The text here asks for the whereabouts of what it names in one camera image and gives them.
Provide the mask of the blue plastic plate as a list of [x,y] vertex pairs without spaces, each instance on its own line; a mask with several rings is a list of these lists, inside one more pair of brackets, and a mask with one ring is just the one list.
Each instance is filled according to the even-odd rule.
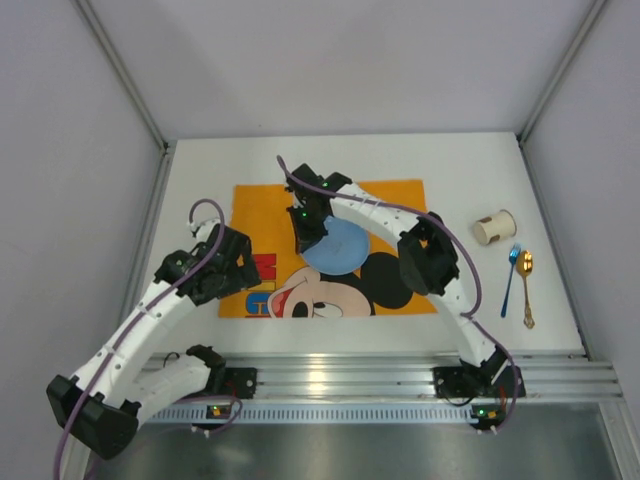
[[329,216],[327,235],[301,254],[305,263],[326,275],[345,275],[359,269],[369,256],[368,233],[355,223]]

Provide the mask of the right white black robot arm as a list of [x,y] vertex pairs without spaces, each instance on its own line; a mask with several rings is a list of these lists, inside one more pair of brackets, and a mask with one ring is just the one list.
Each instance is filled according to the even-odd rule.
[[458,267],[458,260],[470,255],[439,215],[386,202],[340,173],[322,177],[306,164],[285,176],[286,189],[294,196],[288,210],[297,252],[327,236],[327,218],[351,222],[396,250],[399,284],[445,310],[459,363],[434,368],[437,397],[525,396],[522,374],[511,354],[476,319],[482,299],[468,300]]

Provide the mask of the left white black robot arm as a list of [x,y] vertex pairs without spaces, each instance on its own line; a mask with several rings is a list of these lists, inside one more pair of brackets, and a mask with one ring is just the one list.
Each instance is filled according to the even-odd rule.
[[226,361],[195,345],[152,374],[142,369],[196,308],[260,284],[249,236],[217,220],[194,227],[197,242],[167,255],[142,299],[98,352],[46,394],[56,421],[103,460],[118,456],[153,415],[190,395],[216,395]]

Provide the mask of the orange cartoon mouse placemat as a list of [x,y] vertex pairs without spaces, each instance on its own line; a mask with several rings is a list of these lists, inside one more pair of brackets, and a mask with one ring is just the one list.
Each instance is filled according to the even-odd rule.
[[356,215],[367,221],[381,208],[380,226],[360,227],[333,217],[327,234],[303,254],[296,251],[289,207],[292,194],[276,184],[239,185],[231,226],[248,235],[261,284],[221,300],[222,318],[347,318],[434,314],[436,307],[400,278],[398,237],[426,208],[419,180],[363,182],[354,193]]

